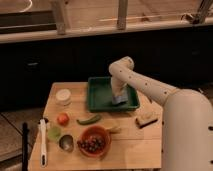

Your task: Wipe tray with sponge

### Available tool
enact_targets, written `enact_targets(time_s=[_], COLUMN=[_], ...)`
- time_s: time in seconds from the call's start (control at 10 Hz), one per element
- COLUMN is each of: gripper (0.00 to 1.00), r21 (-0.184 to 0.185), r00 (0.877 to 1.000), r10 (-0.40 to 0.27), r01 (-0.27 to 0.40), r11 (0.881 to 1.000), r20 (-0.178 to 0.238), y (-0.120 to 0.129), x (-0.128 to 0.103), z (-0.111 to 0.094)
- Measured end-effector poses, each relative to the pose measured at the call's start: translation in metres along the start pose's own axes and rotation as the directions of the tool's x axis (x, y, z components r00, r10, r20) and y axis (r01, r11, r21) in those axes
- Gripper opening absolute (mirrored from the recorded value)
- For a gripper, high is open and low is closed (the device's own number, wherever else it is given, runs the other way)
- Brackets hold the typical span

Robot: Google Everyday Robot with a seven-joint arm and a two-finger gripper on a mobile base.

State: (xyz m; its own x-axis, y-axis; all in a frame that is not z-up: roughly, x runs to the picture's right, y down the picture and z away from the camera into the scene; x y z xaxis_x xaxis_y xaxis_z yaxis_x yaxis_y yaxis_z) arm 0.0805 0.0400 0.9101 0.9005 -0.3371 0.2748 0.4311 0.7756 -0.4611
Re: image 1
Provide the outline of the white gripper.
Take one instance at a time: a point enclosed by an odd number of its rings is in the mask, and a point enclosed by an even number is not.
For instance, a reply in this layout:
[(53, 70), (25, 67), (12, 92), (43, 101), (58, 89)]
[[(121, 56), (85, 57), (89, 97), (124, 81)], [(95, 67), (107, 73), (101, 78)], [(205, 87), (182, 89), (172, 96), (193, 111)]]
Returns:
[(127, 84), (116, 77), (111, 78), (111, 88), (114, 97), (124, 97), (126, 95)]

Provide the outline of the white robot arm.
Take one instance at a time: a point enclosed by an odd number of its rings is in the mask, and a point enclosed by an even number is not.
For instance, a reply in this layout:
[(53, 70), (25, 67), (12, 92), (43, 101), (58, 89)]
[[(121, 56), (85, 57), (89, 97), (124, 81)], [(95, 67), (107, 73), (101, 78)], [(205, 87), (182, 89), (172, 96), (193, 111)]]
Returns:
[(213, 105), (192, 89), (180, 89), (133, 71), (123, 57), (109, 65), (113, 101), (124, 97), (126, 84), (163, 109), (161, 171), (213, 171)]

